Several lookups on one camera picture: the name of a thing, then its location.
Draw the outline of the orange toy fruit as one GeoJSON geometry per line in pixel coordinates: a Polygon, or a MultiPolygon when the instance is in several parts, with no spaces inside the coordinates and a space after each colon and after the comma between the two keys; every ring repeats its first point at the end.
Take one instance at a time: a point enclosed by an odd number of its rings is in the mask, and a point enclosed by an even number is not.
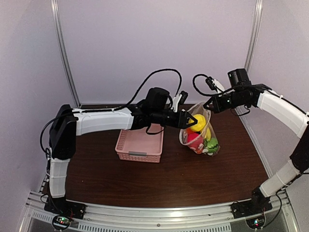
{"type": "Polygon", "coordinates": [[[193,131],[190,128],[187,128],[186,131],[187,131],[188,134],[192,134],[193,133],[193,131]]]}

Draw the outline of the red toy apple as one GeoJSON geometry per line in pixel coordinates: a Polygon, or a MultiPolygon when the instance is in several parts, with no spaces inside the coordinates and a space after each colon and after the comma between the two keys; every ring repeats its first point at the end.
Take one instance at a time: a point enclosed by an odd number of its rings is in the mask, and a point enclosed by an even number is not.
{"type": "Polygon", "coordinates": [[[203,136],[199,133],[191,133],[187,138],[188,146],[199,146],[204,143],[203,136]]]}

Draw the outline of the clear dotted zip bag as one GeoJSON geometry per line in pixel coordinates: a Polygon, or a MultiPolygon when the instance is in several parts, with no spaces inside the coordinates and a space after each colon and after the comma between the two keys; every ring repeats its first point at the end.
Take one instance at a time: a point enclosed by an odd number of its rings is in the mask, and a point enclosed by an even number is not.
{"type": "MultiPolygon", "coordinates": [[[[211,125],[211,122],[210,122],[210,120],[211,120],[211,111],[210,110],[206,110],[206,109],[204,109],[203,108],[203,102],[199,102],[199,103],[197,103],[197,104],[195,104],[195,105],[193,105],[189,110],[188,110],[188,112],[190,112],[192,115],[195,115],[195,114],[201,114],[201,115],[203,115],[205,118],[206,118],[206,121],[207,121],[207,124],[206,124],[206,126],[205,127],[209,127],[210,128],[210,130],[211,130],[211,137],[213,138],[217,138],[216,137],[216,135],[215,135],[215,132],[214,132],[214,130],[213,130],[213,127],[212,127],[212,125],[211,125]]],[[[188,142],[187,142],[187,138],[188,138],[188,133],[187,133],[187,131],[186,131],[186,129],[181,129],[180,130],[180,132],[179,132],[179,141],[180,141],[180,143],[182,144],[182,145],[184,145],[184,146],[187,146],[189,149],[191,149],[192,150],[192,148],[193,147],[196,147],[196,146],[188,146],[188,142]]],[[[207,140],[205,140],[204,139],[204,143],[203,143],[203,145],[204,145],[204,150],[203,150],[203,153],[201,153],[201,154],[206,154],[206,155],[208,155],[207,153],[206,153],[206,149],[205,149],[205,147],[206,147],[206,145],[207,145],[207,140]]]]}

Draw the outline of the yellow toy bananas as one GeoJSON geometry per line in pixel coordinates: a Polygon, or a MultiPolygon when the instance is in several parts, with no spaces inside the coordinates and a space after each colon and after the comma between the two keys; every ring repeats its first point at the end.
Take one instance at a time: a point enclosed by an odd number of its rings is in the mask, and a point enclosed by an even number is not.
{"type": "Polygon", "coordinates": [[[202,132],[201,132],[201,137],[203,137],[203,139],[209,141],[211,139],[211,130],[209,127],[205,127],[202,132]]]}

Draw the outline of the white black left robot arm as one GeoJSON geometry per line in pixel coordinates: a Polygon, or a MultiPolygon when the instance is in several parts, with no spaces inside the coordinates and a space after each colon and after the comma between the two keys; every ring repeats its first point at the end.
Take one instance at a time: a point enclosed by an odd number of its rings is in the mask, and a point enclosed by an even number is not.
{"type": "Polygon", "coordinates": [[[138,130],[152,124],[186,129],[197,124],[188,111],[178,109],[186,98],[185,91],[171,98],[167,90],[154,87],[137,104],[118,108],[83,110],[72,109],[68,104],[61,106],[49,130],[50,206],[60,215],[70,209],[65,183],[68,164],[76,152],[77,136],[97,131],[138,130]]]}

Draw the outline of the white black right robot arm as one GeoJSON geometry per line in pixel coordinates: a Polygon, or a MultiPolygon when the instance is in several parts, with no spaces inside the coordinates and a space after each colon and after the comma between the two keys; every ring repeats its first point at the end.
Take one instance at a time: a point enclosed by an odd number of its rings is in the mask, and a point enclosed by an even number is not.
{"type": "Polygon", "coordinates": [[[309,113],[272,88],[264,84],[251,83],[245,69],[235,69],[227,75],[231,84],[228,89],[212,77],[205,78],[205,82],[215,93],[210,95],[204,108],[213,113],[240,106],[261,110],[270,119],[270,122],[259,122],[262,141],[275,147],[282,145],[291,152],[290,155],[285,155],[287,161],[281,161],[273,175],[252,191],[246,207],[251,213],[256,214],[267,208],[272,195],[290,186],[308,171],[309,113]]]}

